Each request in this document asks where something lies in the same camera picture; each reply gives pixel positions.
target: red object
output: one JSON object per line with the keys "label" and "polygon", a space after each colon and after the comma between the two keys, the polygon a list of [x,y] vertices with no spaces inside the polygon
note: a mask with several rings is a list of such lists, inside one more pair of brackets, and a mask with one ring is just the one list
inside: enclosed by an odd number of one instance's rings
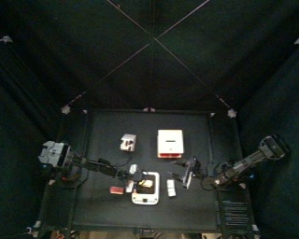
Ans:
{"label": "red object", "polygon": [[112,194],[124,194],[124,188],[121,188],[121,187],[111,187],[109,192]]}

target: black object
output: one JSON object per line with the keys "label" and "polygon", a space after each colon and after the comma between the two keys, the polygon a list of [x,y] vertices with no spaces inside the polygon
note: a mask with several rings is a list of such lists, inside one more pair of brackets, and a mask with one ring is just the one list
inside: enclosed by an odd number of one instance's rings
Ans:
{"label": "black object", "polygon": [[188,189],[192,177],[202,178],[200,162],[198,161],[195,156],[190,160],[176,160],[172,163],[186,167],[186,172],[183,176],[171,172],[170,174],[175,180],[183,183],[183,188]]}

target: white box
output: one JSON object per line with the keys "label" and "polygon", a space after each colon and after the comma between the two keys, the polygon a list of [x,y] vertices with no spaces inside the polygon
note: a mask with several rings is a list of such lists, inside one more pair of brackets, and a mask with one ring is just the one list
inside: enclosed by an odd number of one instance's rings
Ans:
{"label": "white box", "polygon": [[158,135],[158,157],[180,158],[184,152],[183,131],[159,130]]}
{"label": "white box", "polygon": [[135,151],[136,136],[134,134],[125,134],[121,138],[121,150]]}

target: metal rod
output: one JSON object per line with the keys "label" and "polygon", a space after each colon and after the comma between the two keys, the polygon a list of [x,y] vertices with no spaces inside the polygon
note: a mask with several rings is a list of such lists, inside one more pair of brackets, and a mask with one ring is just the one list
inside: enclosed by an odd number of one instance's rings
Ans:
{"label": "metal rod", "polygon": [[160,43],[160,41],[155,38],[155,41],[160,44],[160,46],[166,49],[166,51],[172,55],[172,57],[176,59],[176,61],[183,65],[183,67],[187,69],[187,71],[192,74],[198,82],[204,86],[204,88],[210,91],[210,93],[216,97],[216,99],[220,101],[220,103],[231,109],[231,106],[227,104],[227,102],[220,98],[220,96],[215,93],[215,91],[211,89],[211,87],[207,85],[207,83],[203,81],[203,79],[195,74],[195,72],[190,69],[190,67],[183,63],[183,61],[179,59],[179,57],[174,54],[171,50],[166,48],[166,46]]}
{"label": "metal rod", "polygon": [[96,82],[97,84],[101,83],[101,81],[119,69],[124,66],[124,64],[150,46],[150,44],[144,45],[143,48],[140,48],[116,67],[113,70],[109,71],[109,73]]}
{"label": "metal rod", "polygon": [[134,22],[139,28],[147,33],[150,34],[146,29],[138,24],[138,22],[127,15],[127,13],[115,5],[115,3],[111,0],[107,0],[107,2],[115,7],[115,9],[129,19],[131,22]]}
{"label": "metal rod", "polygon": [[204,1],[158,37],[164,36],[211,0]]}

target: red and white box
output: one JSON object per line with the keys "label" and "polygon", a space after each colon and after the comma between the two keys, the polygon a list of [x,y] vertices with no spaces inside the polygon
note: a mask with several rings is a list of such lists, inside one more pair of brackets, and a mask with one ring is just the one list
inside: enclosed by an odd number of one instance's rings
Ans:
{"label": "red and white box", "polygon": [[182,158],[183,153],[183,131],[159,130],[158,157],[167,159]]}

